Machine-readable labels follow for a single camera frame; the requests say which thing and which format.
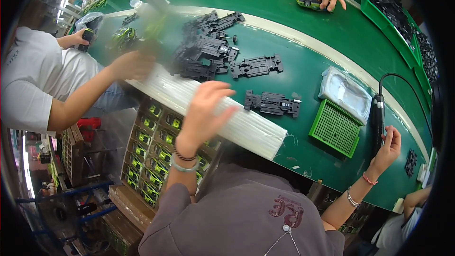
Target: black cable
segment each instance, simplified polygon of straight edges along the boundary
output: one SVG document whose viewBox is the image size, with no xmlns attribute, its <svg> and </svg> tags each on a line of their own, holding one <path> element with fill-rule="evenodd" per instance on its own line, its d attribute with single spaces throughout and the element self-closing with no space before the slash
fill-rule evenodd
<svg viewBox="0 0 455 256">
<path fill-rule="evenodd" d="M 433 133 L 431 132 L 431 127 L 429 125 L 429 122 L 428 122 L 428 119 L 425 115 L 425 110 L 424 110 L 424 106 L 422 105 L 422 102 L 420 101 L 419 97 L 417 96 L 417 93 L 414 89 L 414 87 L 412 87 L 411 83 L 409 83 L 406 78 L 402 77 L 401 75 L 399 74 L 396 74 L 396 73 L 386 73 L 384 74 L 382 77 L 381 77 L 381 80 L 379 81 L 379 95 L 382 95 L 382 80 L 384 78 L 386 78 L 387 76 L 396 76 L 396 77 L 400 77 L 402 80 L 404 80 L 408 85 L 409 87 L 412 89 L 412 91 L 414 92 L 414 95 L 415 97 L 417 98 L 417 101 L 419 102 L 419 105 L 420 105 L 420 108 L 422 108 L 422 113 L 424 114 L 424 117 L 425 117 L 425 122 L 427 122 L 427 126 L 428 126 L 428 130 L 429 130 L 429 135 L 431 136 L 431 139 L 433 139 Z"/>
</svg>

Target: green workbench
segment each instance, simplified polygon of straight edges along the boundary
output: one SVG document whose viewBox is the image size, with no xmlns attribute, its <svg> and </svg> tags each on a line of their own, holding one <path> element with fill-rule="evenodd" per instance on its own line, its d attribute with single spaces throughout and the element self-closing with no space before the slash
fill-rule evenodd
<svg viewBox="0 0 455 256">
<path fill-rule="evenodd" d="M 100 11 L 111 13 L 127 10 L 129 0 L 108 0 Z M 326 43 L 330 47 L 353 60 L 376 80 L 384 73 L 396 72 L 404 76 L 417 90 L 421 101 L 425 102 L 414 72 L 409 69 L 398 51 L 383 35 L 383 33 L 368 20 L 359 9 L 348 4 L 344 11 L 339 3 L 334 14 L 314 12 L 301 9 L 295 0 L 168 0 L 172 5 L 190 5 L 240 11 L 242 13 L 262 17 L 282 25 L 301 31 L 311 37 Z M 112 34 L 122 23 L 123 18 L 108 18 L 103 25 L 96 43 L 91 47 L 90 54 L 102 64 L 110 63 L 103 52 L 108 34 Z M 130 26 L 139 26 L 140 20 Z M 252 89 L 255 94 L 263 91 L 281 93 L 290 97 L 293 92 L 302 96 L 300 115 L 293 119 L 290 116 L 263 115 L 288 130 L 289 136 L 278 151 L 274 162 L 304 175 L 314 181 L 322 180 L 322 184 L 344 191 L 358 179 L 368 167 L 371 156 L 371 131 L 364 126 L 360 131 L 360 141 L 351 159 L 344 158 L 331 148 L 310 138 L 308 133 L 316 117 L 320 100 L 318 93 L 321 83 L 321 73 L 334 64 L 327 59 L 284 37 L 277 36 L 257 28 L 236 24 L 228 29 L 229 34 L 237 34 L 237 47 L 240 53 L 236 61 L 243 58 L 256 57 L 264 54 L 280 54 L 285 71 L 271 72 L 253 78 L 240 77 L 234 81 L 230 73 L 217 75 L 217 80 L 230 82 L 237 94 L 232 98 L 243 104 L 245 91 Z M 176 48 L 179 40 L 166 41 L 166 48 Z M 372 94 L 371 89 L 364 87 Z M 384 87 L 394 96 L 401 107 L 407 112 L 422 137 L 427 151 L 431 148 L 431 138 L 426 126 L 424 115 L 418 105 L 412 90 L 408 85 L 394 78 L 387 78 Z M 385 124 L 393 124 L 402 134 L 401 156 L 380 177 L 379 183 L 373 187 L 364 199 L 373 205 L 392 210 L 396 200 L 413 192 L 416 187 L 416 177 L 419 166 L 425 161 L 416 141 L 413 139 L 404 123 L 386 105 Z M 407 152 L 413 149 L 419 156 L 414 175 L 409 178 L 405 173 Z"/>
</svg>

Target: silver bangle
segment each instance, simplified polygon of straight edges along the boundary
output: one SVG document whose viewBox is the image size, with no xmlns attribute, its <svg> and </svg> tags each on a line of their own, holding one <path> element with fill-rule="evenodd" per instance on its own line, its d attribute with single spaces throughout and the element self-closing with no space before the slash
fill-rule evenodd
<svg viewBox="0 0 455 256">
<path fill-rule="evenodd" d="M 177 164 L 174 160 L 174 154 L 171 155 L 171 165 L 180 172 L 194 172 L 199 168 L 199 161 L 196 160 L 196 164 L 191 168 L 184 168 Z"/>
<path fill-rule="evenodd" d="M 351 198 L 351 195 L 349 194 L 349 189 L 351 188 L 351 186 L 348 187 L 348 191 L 346 192 L 346 196 L 348 196 L 348 201 L 351 203 L 351 206 L 353 207 L 358 207 L 360 205 L 360 203 L 356 203 L 352 198 Z"/>
</svg>

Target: bracelet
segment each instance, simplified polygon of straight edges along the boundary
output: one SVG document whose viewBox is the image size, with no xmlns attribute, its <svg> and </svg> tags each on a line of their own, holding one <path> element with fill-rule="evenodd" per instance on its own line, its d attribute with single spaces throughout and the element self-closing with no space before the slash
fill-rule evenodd
<svg viewBox="0 0 455 256">
<path fill-rule="evenodd" d="M 188 172 L 196 171 L 196 169 L 199 168 L 199 162 L 197 161 L 196 164 L 191 168 L 185 168 L 185 167 L 181 167 L 180 165 L 178 165 L 177 162 L 175 162 L 175 160 L 174 160 L 174 155 L 171 155 L 171 166 L 173 166 L 175 169 L 177 169 L 180 172 L 188 173 Z"/>
<path fill-rule="evenodd" d="M 177 155 L 177 157 L 179 157 L 179 159 L 183 160 L 183 161 L 193 161 L 196 159 L 197 157 L 197 153 L 195 156 L 191 157 L 191 158 L 188 158 L 188 157 L 183 157 L 178 151 L 177 151 L 177 146 L 174 145 L 174 152 L 175 154 Z"/>
<path fill-rule="evenodd" d="M 360 205 L 360 203 L 356 203 L 352 198 L 351 198 L 351 195 L 349 194 L 349 189 L 351 188 L 351 186 L 348 187 L 348 191 L 346 192 L 346 195 L 348 196 L 348 201 L 351 203 L 351 206 L 353 207 L 358 207 Z"/>
<path fill-rule="evenodd" d="M 367 176 L 365 176 L 365 172 L 362 174 L 363 178 L 365 179 L 365 181 L 367 181 L 370 185 L 376 185 L 378 184 L 378 181 L 376 182 L 371 182 Z"/>
</svg>

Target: white t-shirt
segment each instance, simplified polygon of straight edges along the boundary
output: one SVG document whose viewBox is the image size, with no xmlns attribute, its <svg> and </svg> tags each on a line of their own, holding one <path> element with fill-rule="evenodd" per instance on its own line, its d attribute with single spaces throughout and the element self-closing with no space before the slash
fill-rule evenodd
<svg viewBox="0 0 455 256">
<path fill-rule="evenodd" d="M 64 50 L 51 34 L 20 27 L 1 66 L 1 119 L 12 129 L 46 133 L 52 97 L 65 102 L 97 73 L 89 54 Z"/>
<path fill-rule="evenodd" d="M 416 207 L 407 221 L 405 221 L 405 214 L 386 221 L 371 240 L 372 244 L 376 242 L 376 247 L 380 248 L 378 255 L 395 255 L 411 234 L 421 214 L 422 208 Z"/>
</svg>

